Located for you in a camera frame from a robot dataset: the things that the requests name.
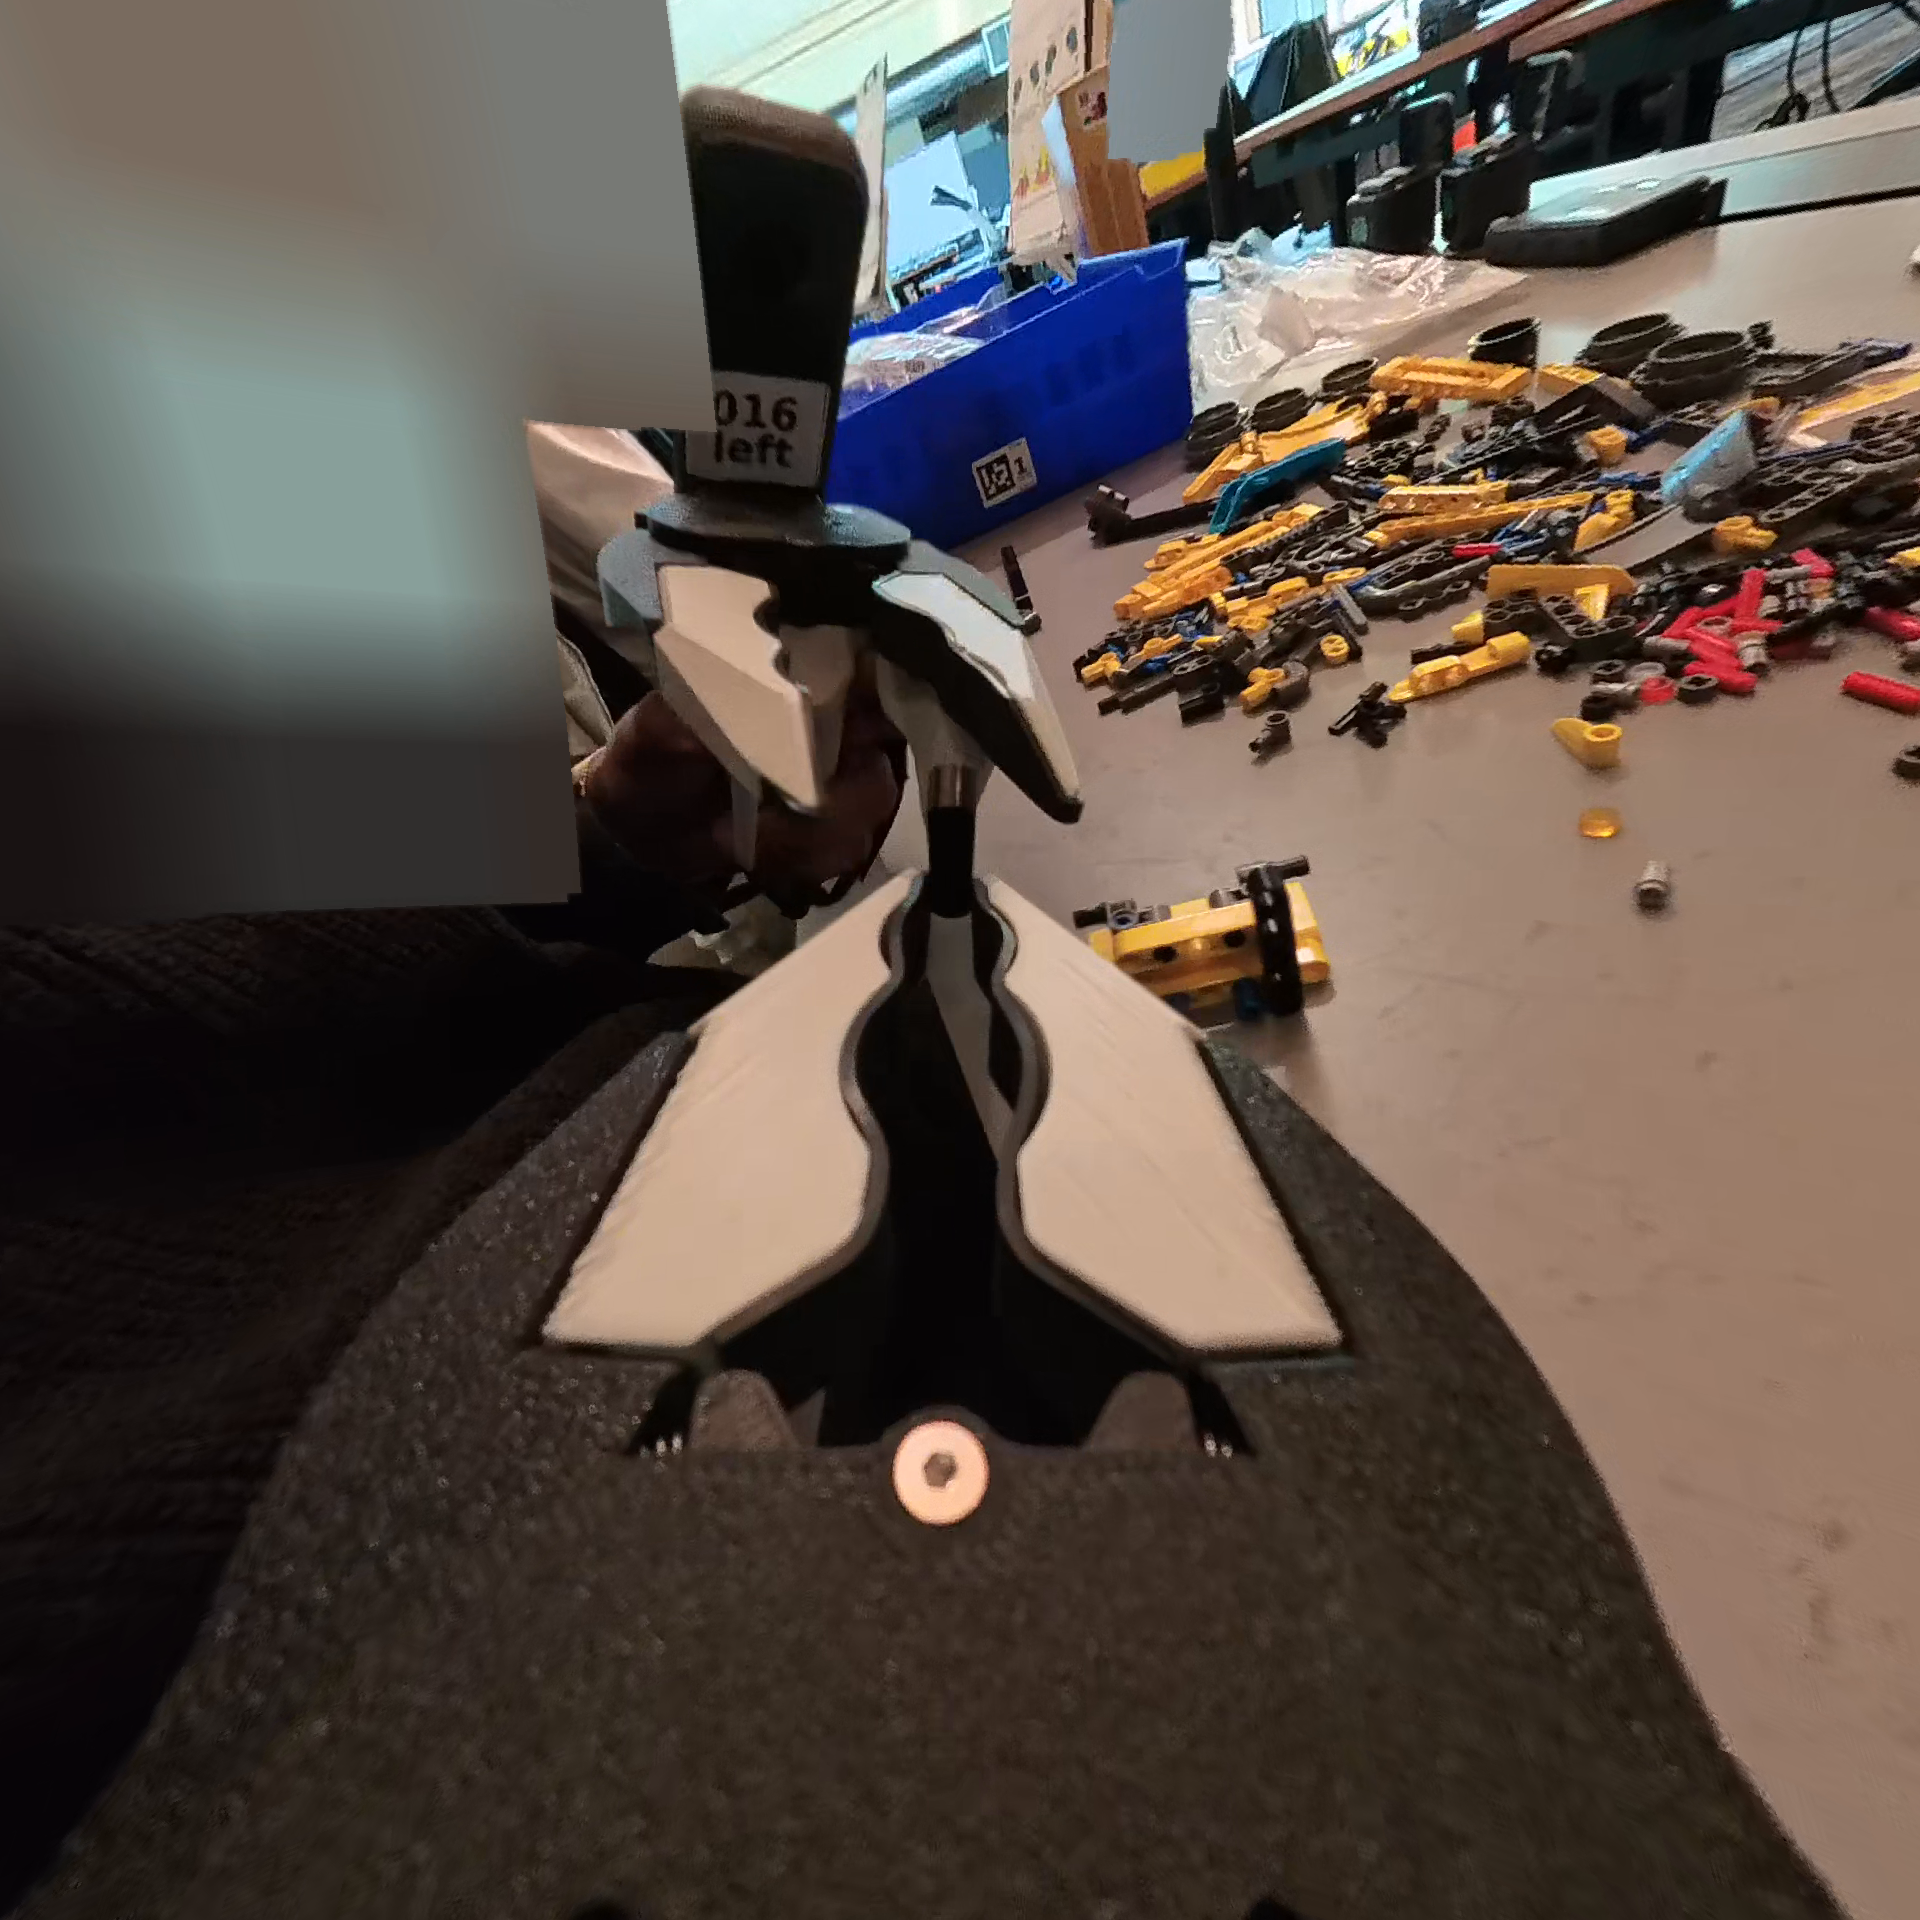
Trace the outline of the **person's dark clothing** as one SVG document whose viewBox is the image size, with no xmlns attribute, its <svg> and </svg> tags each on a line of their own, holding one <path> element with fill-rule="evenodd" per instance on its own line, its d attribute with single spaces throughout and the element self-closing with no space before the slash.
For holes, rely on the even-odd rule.
<svg viewBox="0 0 1920 1920">
<path fill-rule="evenodd" d="M 0 940 L 5 1911 L 185 1666 L 403 1267 L 725 988 L 712 904 L 286 914 Z"/>
</svg>

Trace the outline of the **yellow brick assembly grey connectors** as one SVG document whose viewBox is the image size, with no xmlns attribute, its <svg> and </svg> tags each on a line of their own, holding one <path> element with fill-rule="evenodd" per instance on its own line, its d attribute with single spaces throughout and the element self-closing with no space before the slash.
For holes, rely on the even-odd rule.
<svg viewBox="0 0 1920 1920">
<path fill-rule="evenodd" d="M 1305 879 L 1289 879 L 1289 899 L 1308 1008 L 1312 991 L 1337 988 L 1337 961 Z M 1237 1018 L 1232 988 L 1257 974 L 1255 904 L 1237 879 L 1193 899 L 1095 899 L 1070 926 L 1172 1012 L 1209 1031 Z"/>
</svg>

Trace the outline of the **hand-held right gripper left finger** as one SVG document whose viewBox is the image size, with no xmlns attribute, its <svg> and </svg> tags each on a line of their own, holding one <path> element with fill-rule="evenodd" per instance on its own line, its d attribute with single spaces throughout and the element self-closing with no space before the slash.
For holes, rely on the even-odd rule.
<svg viewBox="0 0 1920 1920">
<path fill-rule="evenodd" d="M 914 899 L 915 877 L 890 877 L 694 1024 L 545 1346 L 712 1354 L 861 1260 L 880 1148 L 849 1053 L 903 981 L 889 936 Z"/>
</svg>

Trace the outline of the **clear plastic bag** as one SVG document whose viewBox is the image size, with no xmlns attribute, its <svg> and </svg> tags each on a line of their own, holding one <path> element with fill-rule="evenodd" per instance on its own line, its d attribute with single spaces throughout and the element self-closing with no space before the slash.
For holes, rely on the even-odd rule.
<svg viewBox="0 0 1920 1920">
<path fill-rule="evenodd" d="M 1193 404 L 1312 385 L 1338 361 L 1468 334 L 1521 282 L 1483 261 L 1298 248 L 1249 227 L 1187 261 Z"/>
</svg>

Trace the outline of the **printed white paper box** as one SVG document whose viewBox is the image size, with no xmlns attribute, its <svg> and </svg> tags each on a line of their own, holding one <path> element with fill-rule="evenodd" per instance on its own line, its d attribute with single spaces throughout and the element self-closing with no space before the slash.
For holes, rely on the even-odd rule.
<svg viewBox="0 0 1920 1920">
<path fill-rule="evenodd" d="M 1110 0 L 1008 3 L 1008 267 L 1037 270 L 1092 254 L 1070 154 L 1079 90 L 1104 77 Z"/>
</svg>

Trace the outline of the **black power adapter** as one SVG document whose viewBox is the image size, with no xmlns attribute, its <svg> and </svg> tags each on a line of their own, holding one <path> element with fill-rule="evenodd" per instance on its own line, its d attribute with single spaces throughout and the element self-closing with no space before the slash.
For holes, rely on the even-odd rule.
<svg viewBox="0 0 1920 1920">
<path fill-rule="evenodd" d="M 1483 233 L 1496 270 L 1604 270 L 1693 227 L 1710 227 L 1727 210 L 1727 180 L 1623 180 L 1608 186 L 1561 193 L 1503 212 Z"/>
</svg>

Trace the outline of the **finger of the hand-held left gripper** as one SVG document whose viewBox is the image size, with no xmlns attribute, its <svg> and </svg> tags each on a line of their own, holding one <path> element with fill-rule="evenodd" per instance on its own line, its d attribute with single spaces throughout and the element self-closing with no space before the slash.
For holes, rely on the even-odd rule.
<svg viewBox="0 0 1920 1920">
<path fill-rule="evenodd" d="M 655 568 L 655 688 L 748 796 L 822 817 L 847 737 L 847 627 L 782 632 L 745 568 Z"/>
<path fill-rule="evenodd" d="M 1029 638 L 957 573 L 876 573 L 876 700 L 909 737 L 928 817 L 978 811 L 1000 772 L 1053 827 L 1084 817 L 1075 755 Z"/>
</svg>

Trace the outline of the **black charger box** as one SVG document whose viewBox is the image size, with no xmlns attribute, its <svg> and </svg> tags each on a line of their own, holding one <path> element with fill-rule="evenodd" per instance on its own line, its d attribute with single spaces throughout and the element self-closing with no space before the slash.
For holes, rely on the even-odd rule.
<svg viewBox="0 0 1920 1920">
<path fill-rule="evenodd" d="M 1479 254 L 1496 221 L 1518 221 L 1527 210 L 1538 141 L 1533 134 L 1495 134 L 1458 154 L 1438 173 L 1438 237 L 1445 254 Z"/>
<path fill-rule="evenodd" d="M 1445 163 L 1398 163 L 1354 182 L 1343 245 L 1370 254 L 1430 254 Z"/>
</svg>

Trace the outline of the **blue plastic bin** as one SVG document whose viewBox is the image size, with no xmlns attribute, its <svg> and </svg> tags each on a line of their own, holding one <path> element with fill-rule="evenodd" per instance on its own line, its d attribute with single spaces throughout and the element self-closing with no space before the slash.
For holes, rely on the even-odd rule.
<svg viewBox="0 0 1920 1920">
<path fill-rule="evenodd" d="M 849 332 L 828 506 L 964 549 L 1187 437 L 1187 245 L 1008 288 L 964 274 Z"/>
</svg>

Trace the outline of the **pile of building brick pieces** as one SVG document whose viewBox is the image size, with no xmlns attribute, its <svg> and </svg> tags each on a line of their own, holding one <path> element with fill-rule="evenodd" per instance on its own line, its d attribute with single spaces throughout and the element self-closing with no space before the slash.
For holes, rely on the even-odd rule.
<svg viewBox="0 0 1920 1920">
<path fill-rule="evenodd" d="M 1249 712 L 1249 755 L 1273 757 L 1377 627 L 1442 615 L 1337 737 L 1388 751 L 1413 710 L 1521 669 L 1571 681 L 1588 722 L 1733 701 L 1852 632 L 1896 660 L 1839 692 L 1916 719 L 1910 341 L 1787 350 L 1763 322 L 1653 313 L 1552 369 L 1538 322 L 1506 322 L 1462 354 L 1354 354 L 1312 390 L 1214 404 L 1182 454 L 1172 508 L 1110 485 L 1084 498 L 1095 547 L 1150 539 L 1075 657 L 1104 719 Z"/>
</svg>

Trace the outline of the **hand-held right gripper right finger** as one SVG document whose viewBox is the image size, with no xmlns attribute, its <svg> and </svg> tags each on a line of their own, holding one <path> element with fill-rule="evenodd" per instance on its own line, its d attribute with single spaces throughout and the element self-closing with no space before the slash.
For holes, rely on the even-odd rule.
<svg viewBox="0 0 1920 1920">
<path fill-rule="evenodd" d="M 978 914 L 1015 1249 L 1166 1359 L 1337 1354 L 1343 1329 L 1201 1035 L 1008 879 Z"/>
</svg>

